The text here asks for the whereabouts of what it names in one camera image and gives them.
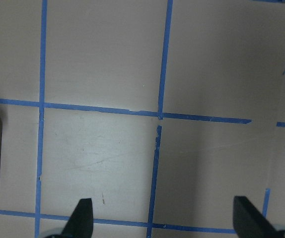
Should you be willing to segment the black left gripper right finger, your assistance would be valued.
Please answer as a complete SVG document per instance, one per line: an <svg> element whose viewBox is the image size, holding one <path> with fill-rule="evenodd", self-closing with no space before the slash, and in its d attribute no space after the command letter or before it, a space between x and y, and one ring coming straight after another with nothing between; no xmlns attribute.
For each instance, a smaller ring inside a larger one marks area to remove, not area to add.
<svg viewBox="0 0 285 238"><path fill-rule="evenodd" d="M284 238L245 196L233 199L233 228L239 238Z"/></svg>

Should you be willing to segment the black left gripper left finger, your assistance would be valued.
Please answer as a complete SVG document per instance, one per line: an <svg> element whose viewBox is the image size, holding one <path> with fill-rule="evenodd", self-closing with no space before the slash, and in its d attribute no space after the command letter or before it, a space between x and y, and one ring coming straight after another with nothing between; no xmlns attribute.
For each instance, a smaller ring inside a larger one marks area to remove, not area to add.
<svg viewBox="0 0 285 238"><path fill-rule="evenodd" d="M91 238L93 223L92 199L81 199L62 230L61 236L64 238Z"/></svg>

